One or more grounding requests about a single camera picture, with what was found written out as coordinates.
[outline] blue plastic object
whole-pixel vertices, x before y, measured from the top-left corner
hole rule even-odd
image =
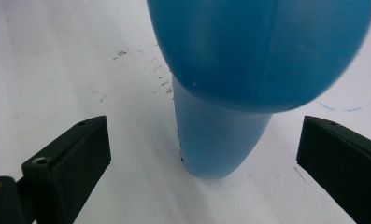
[[[371,0],[149,0],[173,75],[187,170],[230,174],[272,113],[337,80],[360,47]]]

